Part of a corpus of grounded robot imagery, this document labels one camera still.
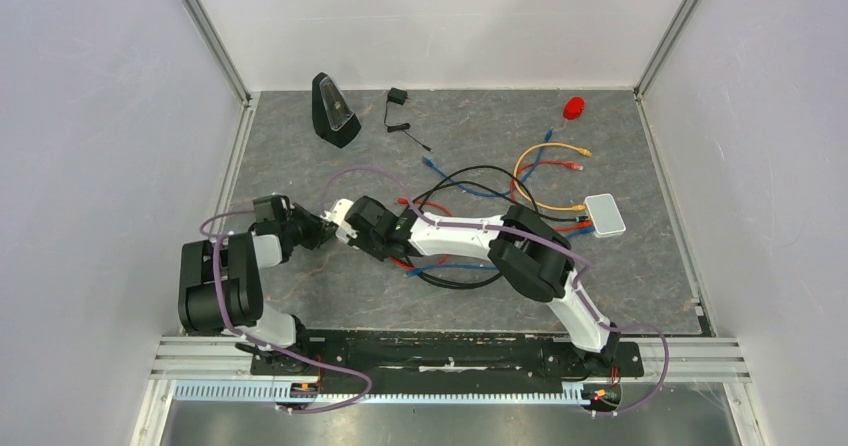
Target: gray floor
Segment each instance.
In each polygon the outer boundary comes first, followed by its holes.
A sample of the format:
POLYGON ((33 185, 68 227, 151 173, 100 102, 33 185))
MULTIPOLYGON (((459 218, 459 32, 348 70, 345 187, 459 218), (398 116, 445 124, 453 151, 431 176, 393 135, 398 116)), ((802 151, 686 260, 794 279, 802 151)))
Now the gray floor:
MULTIPOLYGON (((401 133, 385 132, 385 92, 346 95, 362 122, 362 132, 339 150, 312 131, 310 93, 263 92, 233 206, 280 192, 318 213, 327 180, 354 165, 391 171, 416 195, 440 179, 421 164, 424 154, 449 172, 481 163, 512 170, 518 155, 554 128, 554 140, 589 148, 594 154, 583 158, 561 149, 546 151, 546 159, 577 161, 586 169, 540 166, 528 183, 537 199, 561 205, 612 193, 627 224, 627 232, 619 237, 589 235, 573 240, 574 250, 593 261, 585 286, 596 304, 618 324, 648 321, 669 333, 700 332, 632 93, 411 91, 405 106, 392 105, 389 123, 410 122, 412 134, 430 145, 432 153, 401 133), (586 99, 586 111, 564 127, 562 107, 575 94, 586 99)), ((497 173, 466 177, 501 190, 508 185, 497 173)), ((375 174, 353 173, 330 188, 327 202, 363 195, 388 205, 401 192, 375 174)), ((464 216, 494 215, 507 207, 502 200, 456 190, 439 192, 433 199, 464 216)), ((440 290, 407 279, 388 261, 380 263, 337 242, 319 251, 296 251, 289 263, 263 271, 262 280, 267 300, 313 328, 563 330, 546 306, 524 299, 504 280, 475 291, 440 290)))
MULTIPOLYGON (((648 385, 626 385, 627 397, 648 385)), ((268 404, 177 401, 168 446, 309 445, 738 445, 721 384, 671 384, 641 409, 592 419, 572 406, 354 405, 292 416, 268 404)))

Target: white side wall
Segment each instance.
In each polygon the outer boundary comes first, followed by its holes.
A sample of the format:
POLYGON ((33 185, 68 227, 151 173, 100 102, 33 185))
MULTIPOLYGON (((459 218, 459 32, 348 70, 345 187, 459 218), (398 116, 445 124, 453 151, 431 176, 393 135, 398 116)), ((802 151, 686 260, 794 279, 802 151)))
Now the white side wall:
POLYGON ((633 86, 681 0, 202 0, 248 87, 633 86))
POLYGON ((179 0, 0 22, 0 444, 127 444, 239 105, 179 0))
POLYGON ((703 0, 647 97, 776 445, 842 444, 848 0, 703 0))

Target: robotic arm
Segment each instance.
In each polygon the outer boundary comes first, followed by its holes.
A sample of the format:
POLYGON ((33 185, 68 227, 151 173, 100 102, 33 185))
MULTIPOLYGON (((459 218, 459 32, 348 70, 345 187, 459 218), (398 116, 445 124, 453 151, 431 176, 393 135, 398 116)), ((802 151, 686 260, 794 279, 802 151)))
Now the robotic arm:
MULTIPOLYGON (((487 218, 425 213, 435 224, 428 224, 411 210, 395 215, 367 196, 355 202, 340 199, 321 218, 284 196, 259 198, 254 200, 254 208, 253 232, 229 236, 222 252, 228 311, 234 324, 254 336, 288 347, 297 342, 302 329, 291 315, 270 307, 265 311, 258 270, 288 261, 295 246, 316 249, 335 233, 343 243, 380 261, 389 256, 442 254, 489 260, 521 295, 551 308, 585 362, 608 367, 615 358, 620 335, 607 329, 611 323, 606 317, 593 315, 589 309, 597 311, 582 285, 574 284, 574 261, 515 235, 486 229, 509 226, 571 249, 565 238, 527 208, 511 206, 506 214, 487 218), (443 221, 477 223, 481 229, 440 227, 443 221), (585 301, 578 296, 578 289, 585 301)), ((211 250, 209 241, 183 246, 179 312, 189 332, 223 329, 212 283, 211 250)))

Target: gray tabletop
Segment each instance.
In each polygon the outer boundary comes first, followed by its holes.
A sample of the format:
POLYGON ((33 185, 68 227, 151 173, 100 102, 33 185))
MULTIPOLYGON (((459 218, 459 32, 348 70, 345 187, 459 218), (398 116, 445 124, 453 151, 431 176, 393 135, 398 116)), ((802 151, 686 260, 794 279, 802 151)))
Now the gray tabletop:
MULTIPOLYGON (((312 130, 311 93, 263 92, 233 195, 233 207, 278 192, 320 214, 321 192, 336 172, 367 165, 398 176, 414 196, 441 179, 425 167, 426 155, 444 171, 492 164, 512 170, 518 156, 553 128, 553 140, 589 148, 591 158, 548 149, 544 159, 576 161, 584 171, 540 166, 528 181, 537 200, 577 204, 588 195, 612 193, 627 232, 613 238, 572 240, 574 251, 592 261, 584 285, 597 306, 620 325, 653 322, 669 333, 698 333, 692 292, 639 120, 628 91, 410 91, 404 106, 392 104, 389 124, 409 122, 410 132, 432 147, 427 153, 402 133, 383 126, 385 91, 347 91, 362 131, 344 149, 312 130), (586 100, 583 116, 563 125, 562 108, 575 95, 586 100)), ((463 176, 498 190, 508 186, 496 172, 463 176)), ((338 198, 371 196, 394 211, 402 195, 390 180, 367 172, 342 177, 331 186, 329 207, 338 198)), ((433 200, 457 216, 489 216, 508 203, 440 191, 433 200)), ((552 213, 569 216, 569 213, 552 213)), ((456 258, 456 262, 468 260, 456 258)), ((444 270, 434 274, 468 280, 491 273, 444 270)), ((389 261, 381 263, 339 242, 317 251, 298 249, 285 265, 262 271, 263 290, 282 312, 311 328, 409 330, 563 331, 544 304, 534 303, 500 279, 473 291, 438 289, 406 278, 389 261)))

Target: metal corner post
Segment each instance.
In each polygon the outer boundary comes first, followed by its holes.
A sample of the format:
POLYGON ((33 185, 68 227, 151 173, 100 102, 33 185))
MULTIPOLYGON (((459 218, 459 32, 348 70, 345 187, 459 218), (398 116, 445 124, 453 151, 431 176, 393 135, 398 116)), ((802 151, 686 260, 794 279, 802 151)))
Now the metal corner post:
POLYGON ((206 42, 206 46, 209 47, 209 51, 221 67, 227 82, 230 84, 230 89, 233 90, 233 94, 239 98, 239 101, 241 101, 244 106, 247 106, 251 98, 250 91, 248 91, 244 81, 242 81, 241 76, 239 76, 238 70, 236 70, 230 55, 227 54, 227 50, 224 48, 221 38, 215 31, 215 27, 212 26, 212 21, 209 19, 209 15, 207 15, 206 10, 203 9, 203 4, 201 4, 200 0, 182 0, 182 2, 191 16, 192 21, 194 21, 195 26, 197 26, 197 30, 200 32, 200 35, 206 42))
POLYGON ((674 46, 674 43, 677 42, 680 32, 683 30, 686 22, 689 21, 689 17, 692 15, 692 11, 695 9, 695 6, 697 6, 698 1, 699 0, 683 0, 680 3, 680 6, 677 8, 677 12, 674 13, 671 24, 668 25, 668 29, 666 29, 665 34, 660 40, 660 44, 654 51, 654 55, 651 56, 651 60, 648 61, 648 66, 645 68, 645 72, 642 73, 642 77, 639 79, 639 83, 634 89, 636 99, 641 99, 642 96, 645 95, 645 92, 648 91, 648 88, 651 87, 651 83, 653 83, 654 78, 656 78, 657 72, 659 72, 660 67, 662 67, 666 58, 668 58, 671 48, 674 46))

